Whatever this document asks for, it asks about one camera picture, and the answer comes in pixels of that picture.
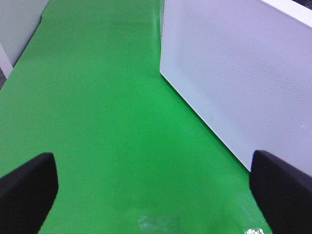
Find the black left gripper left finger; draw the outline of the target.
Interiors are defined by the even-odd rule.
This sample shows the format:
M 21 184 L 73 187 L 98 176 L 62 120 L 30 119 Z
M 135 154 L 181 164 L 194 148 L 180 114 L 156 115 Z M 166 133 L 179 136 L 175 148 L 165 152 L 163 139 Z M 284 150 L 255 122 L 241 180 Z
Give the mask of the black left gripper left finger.
M 59 190 L 53 153 L 41 153 L 0 178 L 0 232 L 37 234 Z

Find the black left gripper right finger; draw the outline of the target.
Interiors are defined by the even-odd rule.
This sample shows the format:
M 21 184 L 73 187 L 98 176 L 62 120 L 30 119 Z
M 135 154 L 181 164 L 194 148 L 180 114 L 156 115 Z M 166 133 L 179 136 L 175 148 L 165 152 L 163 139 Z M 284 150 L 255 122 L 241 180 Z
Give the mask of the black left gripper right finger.
M 312 178 L 275 155 L 256 150 L 250 190 L 274 234 L 312 232 Z

